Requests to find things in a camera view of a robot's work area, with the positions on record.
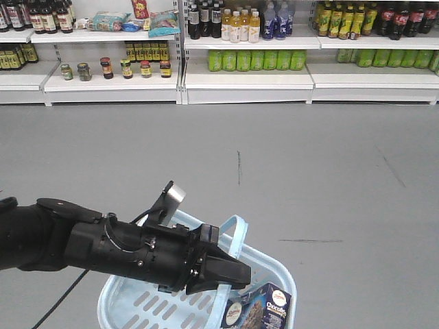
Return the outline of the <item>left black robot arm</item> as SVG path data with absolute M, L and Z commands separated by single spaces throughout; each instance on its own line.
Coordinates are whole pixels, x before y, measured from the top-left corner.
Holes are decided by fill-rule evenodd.
M 242 289 L 251 268 L 218 246 L 219 230 L 164 225 L 160 204 L 130 223 L 59 199 L 20 206 L 1 200 L 1 268 L 59 271 L 72 266 L 194 294 L 221 284 Z

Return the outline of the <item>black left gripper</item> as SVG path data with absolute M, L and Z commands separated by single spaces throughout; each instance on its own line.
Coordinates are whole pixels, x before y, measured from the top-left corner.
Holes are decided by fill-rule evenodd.
M 194 230 L 178 224 L 144 227 L 118 221 L 74 225 L 64 252 L 70 266 L 157 284 L 187 295 L 213 291 L 219 284 L 248 285 L 251 267 L 217 246 L 218 228 Z

